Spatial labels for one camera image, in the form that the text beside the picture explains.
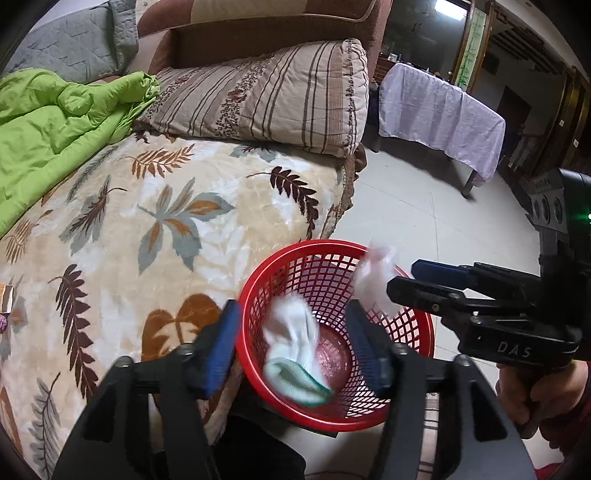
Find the table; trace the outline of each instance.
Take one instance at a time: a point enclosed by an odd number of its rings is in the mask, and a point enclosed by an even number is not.
[[[504,136],[503,117],[427,72],[397,63],[380,85],[378,140],[419,142],[465,163],[473,171],[464,196],[493,178]]]

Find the leaf pattern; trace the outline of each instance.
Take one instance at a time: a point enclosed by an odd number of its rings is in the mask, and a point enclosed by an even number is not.
[[[201,240],[194,219],[207,222],[215,217],[224,215],[234,207],[221,198],[217,193],[200,193],[193,199],[193,184],[195,178],[189,180],[178,197],[169,207],[173,190],[166,185],[158,200],[156,211],[150,212],[138,205],[138,208],[154,217],[156,220],[152,228],[144,235],[139,245],[138,265],[141,274],[156,259],[162,248],[164,227],[173,236],[173,248],[184,265],[193,271],[193,261],[201,250]]]
[[[72,173],[70,173],[65,179],[58,182],[49,192],[47,192],[43,197],[41,197],[41,206],[44,206],[47,202],[49,202],[49,200],[51,199],[53,194],[56,192],[56,190],[59,187],[61,187],[65,182],[70,180],[74,176],[74,173],[76,173],[76,171],[77,171],[77,169],[74,170]]]
[[[90,176],[96,171],[96,169],[99,168],[103,164],[103,162],[111,156],[111,154],[116,148],[117,145],[110,145],[106,147],[102,152],[100,152],[97,156],[95,156],[92,160],[90,160],[87,163],[85,169],[76,179],[74,185],[72,185],[72,188],[68,192],[68,197],[66,198],[67,203],[70,203],[72,200],[76,198],[76,193],[78,193],[80,187],[82,187],[86,183],[86,180],[88,180]]]
[[[150,143],[150,142],[148,142],[148,137],[146,137],[145,130],[140,130],[140,131],[134,133],[134,137],[135,137],[135,141],[136,142],[139,142],[140,140],[143,140],[144,143]]]
[[[66,268],[61,277],[52,278],[48,283],[54,280],[61,280],[56,295],[56,310],[59,310],[63,319],[64,326],[64,344],[67,343],[67,352],[70,355],[70,371],[74,370],[76,376],[76,385],[80,387],[82,398],[86,401],[96,390],[96,382],[99,379],[91,367],[95,361],[88,353],[84,351],[93,344],[82,330],[90,325],[90,322],[80,316],[90,308],[90,305],[81,301],[86,297],[80,287],[84,285],[80,275],[82,272],[76,270],[77,265],[73,264]]]
[[[33,229],[39,225],[39,220],[49,215],[53,210],[47,210],[41,215],[36,222],[29,219],[22,219],[14,229],[13,233],[6,236],[8,240],[6,245],[6,261],[11,265],[18,261],[23,256],[27,249],[27,241],[31,236]]]
[[[127,156],[124,158],[131,158],[133,160],[131,174],[135,175],[136,178],[142,177],[144,179],[146,173],[151,173],[155,177],[156,172],[164,178],[165,171],[172,173],[173,168],[180,168],[183,164],[191,160],[191,150],[194,146],[195,144],[190,144],[187,147],[179,148],[172,152],[159,148],[158,150],[142,152],[137,157]]]
[[[49,388],[41,378],[37,378],[40,395],[36,395],[31,404],[33,415],[36,418],[32,422],[33,426],[29,428],[29,432],[35,439],[35,442],[31,444],[31,450],[33,451],[33,461],[39,466],[38,473],[43,480],[50,480],[53,469],[56,467],[57,458],[60,456],[56,432],[56,426],[60,425],[60,415],[51,397],[58,378],[60,378],[59,373]]]
[[[166,310],[154,310],[144,323],[142,362],[162,358],[181,343],[194,341],[199,331],[216,323],[219,316],[220,308],[202,293],[185,299],[176,317]]]
[[[60,240],[64,243],[74,239],[71,245],[72,255],[85,246],[90,237],[93,242],[99,239],[106,206],[109,203],[109,193],[113,190],[127,192],[117,187],[109,189],[110,183],[111,175],[108,175],[98,195],[86,198],[80,215],[74,218],[60,235]]]
[[[306,216],[306,223],[308,224],[308,231],[306,238],[310,240],[315,227],[315,221],[318,220],[318,200],[312,195],[317,193],[315,190],[307,187],[307,183],[300,179],[299,175],[291,172],[290,169],[282,170],[281,167],[275,167],[270,173],[259,172],[249,175],[246,178],[254,177],[255,175],[269,175],[271,187],[277,189],[279,194],[285,195],[287,198],[292,198],[300,207],[300,213]]]
[[[230,156],[235,158],[241,158],[246,157],[247,155],[258,154],[258,156],[261,157],[264,161],[266,161],[267,163],[271,163],[273,160],[275,160],[277,152],[276,150],[271,150],[270,146],[272,146],[270,142],[263,142],[260,144],[238,145],[234,148],[234,150],[232,150]]]
[[[8,392],[5,387],[0,390],[0,423],[4,426],[4,430],[8,434],[8,437],[12,440],[12,444],[17,449],[18,453],[22,457],[22,446],[21,439],[18,435],[17,422],[14,420],[14,414],[12,413],[12,406],[8,399]]]

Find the red sleeve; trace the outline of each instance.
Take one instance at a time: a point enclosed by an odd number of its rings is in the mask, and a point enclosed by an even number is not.
[[[540,423],[540,432],[550,442],[550,448],[559,448],[564,456],[571,452],[583,430],[591,424],[591,362],[587,365],[589,367],[587,387],[579,404],[565,415]],[[548,465],[538,470],[538,479],[548,478],[557,467],[558,465]]]

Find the human hand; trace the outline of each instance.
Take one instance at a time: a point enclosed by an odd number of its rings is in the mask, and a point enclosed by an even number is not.
[[[545,419],[570,412],[583,397],[589,376],[587,363],[573,360],[564,370],[540,378],[529,391],[519,379],[516,368],[497,367],[500,370],[496,383],[499,402],[509,418],[519,425],[530,419],[528,400],[542,402]]]

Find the pillow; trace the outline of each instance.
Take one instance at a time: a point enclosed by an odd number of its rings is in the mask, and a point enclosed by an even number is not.
[[[347,157],[368,106],[359,40],[305,43],[271,55],[157,74],[158,99],[137,128],[189,137],[261,140]]]

